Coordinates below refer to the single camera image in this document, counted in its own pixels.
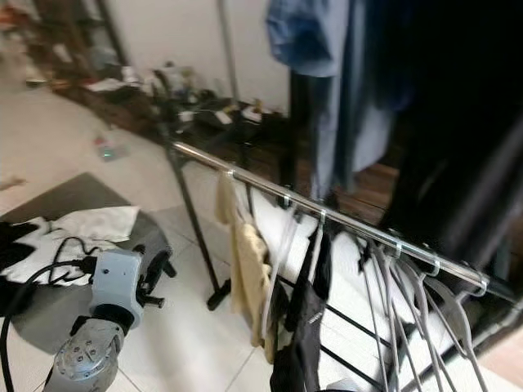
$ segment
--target black garment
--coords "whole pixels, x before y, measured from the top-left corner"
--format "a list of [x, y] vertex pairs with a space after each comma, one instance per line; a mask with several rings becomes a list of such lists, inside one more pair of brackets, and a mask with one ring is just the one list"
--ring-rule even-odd
[[302, 269], [294, 287], [286, 320], [286, 329], [294, 332], [290, 345], [276, 353], [270, 377], [272, 392], [316, 392], [320, 389], [320, 326], [331, 280], [331, 239], [325, 234], [313, 283], [308, 280], [316, 234], [309, 239]]
[[[24, 260], [34, 252], [34, 247], [15, 243], [15, 241], [37, 228], [38, 226], [30, 223], [12, 225], [11, 223], [0, 222], [0, 271]], [[3, 276], [0, 276], [0, 317], [5, 314], [11, 299], [21, 286], [21, 283], [9, 282]], [[16, 309], [16, 314], [27, 309], [35, 290], [36, 284], [28, 288]]]
[[422, 3], [413, 140], [380, 224], [479, 270], [523, 200], [521, 20], [515, 0]]

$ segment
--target power cord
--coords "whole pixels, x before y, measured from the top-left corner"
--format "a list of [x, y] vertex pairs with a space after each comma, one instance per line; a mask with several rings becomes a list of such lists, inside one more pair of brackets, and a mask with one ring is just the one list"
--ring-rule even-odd
[[[67, 238], [64, 238], [64, 240], [62, 241], [62, 243], [58, 247], [58, 250], [56, 251], [55, 256], [52, 259], [52, 264], [55, 267], [56, 267], [56, 263], [58, 262], [58, 259], [60, 259], [60, 255], [63, 252], [65, 245], [71, 239], [75, 239], [76, 241], [78, 241], [80, 243], [80, 246], [82, 247], [82, 252], [86, 256], [91, 256], [95, 251], [100, 251], [101, 250], [99, 247], [93, 247], [91, 250], [87, 250], [86, 243], [80, 237], [67, 237]], [[78, 278], [78, 277], [76, 277], [76, 278], [68, 278], [69, 272], [67, 272], [67, 273], [63, 274], [62, 276], [53, 279], [52, 278], [52, 273], [53, 273], [53, 270], [51, 270], [51, 272], [49, 273], [49, 278], [47, 279], [47, 284], [55, 284], [55, 283], [58, 283], [61, 280], [65, 281], [65, 282], [70, 282], [70, 281], [75, 280], [75, 279]]]
[[9, 307], [7, 308], [5, 318], [4, 318], [3, 324], [2, 324], [2, 332], [0, 332], [0, 358], [2, 360], [2, 372], [3, 372], [3, 378], [4, 378], [7, 392], [15, 392], [15, 388], [13, 386], [13, 380], [11, 378], [11, 371], [9, 370], [9, 358], [7, 356], [7, 334], [9, 332], [9, 324], [11, 323], [11, 319], [16, 312], [16, 307], [18, 306], [18, 303], [24, 296], [29, 285], [32, 282], [34, 282], [41, 274], [44, 274], [47, 271], [53, 270], [56, 267], [63, 267], [63, 266], [67, 266], [67, 265], [73, 265], [73, 266], [79, 267], [82, 263], [83, 263], [83, 261], [76, 260], [76, 261], [63, 261], [61, 263], [46, 265], [45, 267], [43, 267], [43, 268], [39, 269], [37, 272], [35, 272], [29, 279], [27, 279], [25, 281], [25, 283], [16, 292], [15, 297], [13, 298], [13, 301], [11, 301], [11, 303], [9, 304]]

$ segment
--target tiled floor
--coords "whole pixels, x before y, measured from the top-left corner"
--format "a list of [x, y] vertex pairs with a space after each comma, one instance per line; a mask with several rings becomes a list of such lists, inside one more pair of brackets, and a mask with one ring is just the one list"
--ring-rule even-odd
[[[155, 292], [157, 296], [165, 296], [167, 304], [161, 310], [147, 308], [143, 324], [129, 333], [118, 358], [118, 376], [110, 390], [269, 391], [271, 367], [262, 350], [250, 345], [249, 330], [241, 317], [231, 314], [229, 300], [215, 312], [207, 310], [205, 301], [211, 294], [211, 285], [162, 149], [125, 131], [113, 131], [110, 136], [127, 153], [114, 162], [104, 163], [92, 145], [94, 131], [103, 129], [87, 110], [45, 89], [18, 88], [0, 72], [0, 176], [16, 175], [28, 181], [26, 185], [0, 193], [0, 215], [53, 185], [81, 172], [92, 172], [132, 203], [150, 212], [163, 227], [175, 251], [173, 262], [178, 276], [162, 277]], [[229, 275], [226, 262], [230, 251], [226, 232], [212, 218], [212, 189], [216, 178], [195, 164], [188, 165], [185, 172], [194, 203], [203, 218], [203, 231], [218, 277], [223, 281]], [[360, 309], [364, 297], [351, 281], [350, 271], [342, 275], [345, 278], [336, 277], [334, 286], [352, 287], [353, 283], [355, 286], [352, 291], [344, 290], [342, 298], [334, 298], [333, 303], [372, 328], [369, 312]], [[322, 339], [326, 336], [340, 353], [359, 361], [369, 372], [374, 371], [378, 356], [373, 340], [358, 337], [361, 332], [343, 329], [339, 324], [336, 316], [325, 316]], [[17, 390], [42, 390], [42, 381], [51, 366], [51, 354], [24, 341], [14, 328], [9, 349]], [[453, 369], [458, 372], [462, 367], [457, 363]], [[346, 374], [350, 373], [322, 356], [322, 386]], [[459, 390], [478, 390], [473, 379], [463, 374], [460, 373], [463, 385]], [[493, 373], [485, 371], [485, 376], [492, 390], [517, 390]], [[358, 377], [353, 377], [364, 385]], [[368, 390], [368, 386], [362, 386], [362, 390]], [[428, 385], [426, 390], [435, 389]]]

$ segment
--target white floor tile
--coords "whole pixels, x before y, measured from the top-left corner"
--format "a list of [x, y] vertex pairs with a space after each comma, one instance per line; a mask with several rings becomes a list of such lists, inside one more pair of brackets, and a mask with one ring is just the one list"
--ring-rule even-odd
[[184, 175], [196, 211], [208, 221], [215, 221], [217, 172], [191, 162], [184, 167]]
[[[222, 282], [228, 268], [215, 265]], [[231, 314], [229, 300], [207, 309], [212, 287], [196, 246], [183, 251], [175, 267], [177, 277], [162, 277], [154, 292], [167, 304], [147, 309], [143, 324], [129, 333], [120, 368], [143, 392], [223, 391], [252, 351], [250, 331]]]
[[[40, 385], [34, 392], [43, 392], [43, 385]], [[140, 392], [121, 372], [116, 373], [116, 378], [107, 392]]]
[[[189, 214], [187, 213], [185, 204], [173, 208], [152, 211], [150, 214], [164, 231], [168, 233], [176, 233], [183, 236], [188, 241], [196, 243], [196, 235], [194, 234], [193, 226], [190, 223]], [[209, 237], [209, 235], [211, 235], [209, 234], [210, 223], [207, 219], [198, 215], [198, 213], [197, 217], [205, 241], [208, 242], [211, 238]]]
[[204, 235], [209, 251], [220, 260], [230, 264], [232, 250], [229, 228], [217, 222], [209, 222], [205, 227]]
[[[9, 329], [7, 349], [11, 377], [16, 391], [31, 392], [46, 380], [53, 357], [22, 339], [12, 326]], [[0, 392], [5, 391], [2, 377]]]
[[255, 349], [227, 392], [270, 392], [272, 365], [261, 348]]

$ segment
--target wooden floor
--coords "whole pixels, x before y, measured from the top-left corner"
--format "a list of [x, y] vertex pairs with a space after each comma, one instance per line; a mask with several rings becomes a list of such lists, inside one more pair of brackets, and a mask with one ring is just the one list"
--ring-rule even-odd
[[[301, 194], [309, 194], [310, 169], [306, 160], [298, 163], [298, 187]], [[348, 194], [341, 188], [336, 189], [340, 210], [371, 225], [377, 225], [391, 201], [399, 171], [381, 163], [357, 173], [357, 190]], [[523, 279], [523, 216], [512, 223], [508, 232], [512, 246], [512, 263], [509, 274], [511, 283]]]

